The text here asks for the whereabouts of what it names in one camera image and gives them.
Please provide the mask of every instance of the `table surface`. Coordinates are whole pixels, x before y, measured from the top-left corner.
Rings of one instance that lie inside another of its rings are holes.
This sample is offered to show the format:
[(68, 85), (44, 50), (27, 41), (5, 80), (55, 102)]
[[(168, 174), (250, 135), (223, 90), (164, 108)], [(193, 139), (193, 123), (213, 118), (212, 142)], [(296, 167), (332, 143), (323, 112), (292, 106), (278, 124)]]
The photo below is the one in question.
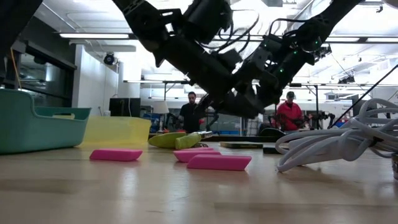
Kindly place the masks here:
[(390, 224), (398, 217), (391, 162), (371, 152), (281, 174), (280, 155), (220, 150), (252, 156), (246, 172), (186, 169), (172, 151), (147, 146), (136, 162), (90, 161), (92, 149), (1, 156), (1, 223)]

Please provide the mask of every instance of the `teal plastic container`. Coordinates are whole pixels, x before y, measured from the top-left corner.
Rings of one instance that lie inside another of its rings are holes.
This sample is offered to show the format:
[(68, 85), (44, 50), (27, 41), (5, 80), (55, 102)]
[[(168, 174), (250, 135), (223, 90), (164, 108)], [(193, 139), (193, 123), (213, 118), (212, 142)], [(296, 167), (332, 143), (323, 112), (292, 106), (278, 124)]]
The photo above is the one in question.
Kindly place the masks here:
[[(91, 108), (35, 107), (28, 93), (0, 90), (0, 154), (73, 147), (83, 141)], [(71, 114), (73, 118), (54, 118)]]

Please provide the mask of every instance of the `pink eraser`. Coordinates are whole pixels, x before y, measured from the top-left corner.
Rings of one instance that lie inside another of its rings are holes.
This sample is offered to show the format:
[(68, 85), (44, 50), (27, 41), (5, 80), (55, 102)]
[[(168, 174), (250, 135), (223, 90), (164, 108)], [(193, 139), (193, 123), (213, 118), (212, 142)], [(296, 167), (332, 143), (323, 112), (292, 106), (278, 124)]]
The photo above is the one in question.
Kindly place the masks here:
[(133, 149), (96, 149), (90, 159), (108, 161), (135, 161), (142, 154), (142, 150)]
[(243, 171), (250, 161), (251, 156), (197, 155), (187, 168)]
[(190, 149), (181, 149), (183, 151), (208, 151), (214, 150), (212, 147), (198, 147), (198, 148), (190, 148)]
[(189, 160), (191, 160), (196, 155), (221, 155), (221, 153), (218, 151), (211, 151), (211, 150), (201, 150), (201, 151), (181, 150), (181, 151), (174, 151), (174, 155), (180, 162), (189, 162)]

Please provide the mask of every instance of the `man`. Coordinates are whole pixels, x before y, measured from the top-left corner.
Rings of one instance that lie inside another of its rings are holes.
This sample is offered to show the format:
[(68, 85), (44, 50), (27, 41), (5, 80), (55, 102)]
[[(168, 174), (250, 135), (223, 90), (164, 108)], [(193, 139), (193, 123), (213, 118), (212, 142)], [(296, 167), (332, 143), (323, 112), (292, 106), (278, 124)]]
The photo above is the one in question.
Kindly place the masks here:
[(183, 119), (183, 129), (187, 133), (199, 131), (199, 120), (201, 116), (193, 113), (197, 107), (197, 104), (195, 103), (196, 98), (197, 95), (195, 92), (188, 93), (189, 103), (183, 105), (180, 110), (180, 118)]
[(293, 103), (294, 92), (286, 94), (286, 101), (279, 105), (276, 116), (281, 125), (282, 131), (286, 134), (292, 134), (299, 131), (297, 121), (303, 120), (303, 114), (298, 104)]

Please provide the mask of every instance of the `black shirt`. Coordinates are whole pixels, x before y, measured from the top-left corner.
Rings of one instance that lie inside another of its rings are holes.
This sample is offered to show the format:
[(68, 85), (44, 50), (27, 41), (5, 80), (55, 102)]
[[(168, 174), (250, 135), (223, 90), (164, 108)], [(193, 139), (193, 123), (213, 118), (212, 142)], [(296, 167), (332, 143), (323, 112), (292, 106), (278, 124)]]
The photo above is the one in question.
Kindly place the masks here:
[(200, 116), (193, 114), (197, 104), (196, 103), (187, 103), (183, 105), (180, 110), (180, 115), (184, 117), (184, 125), (183, 128), (187, 133), (192, 133), (195, 131), (199, 131), (199, 120)]

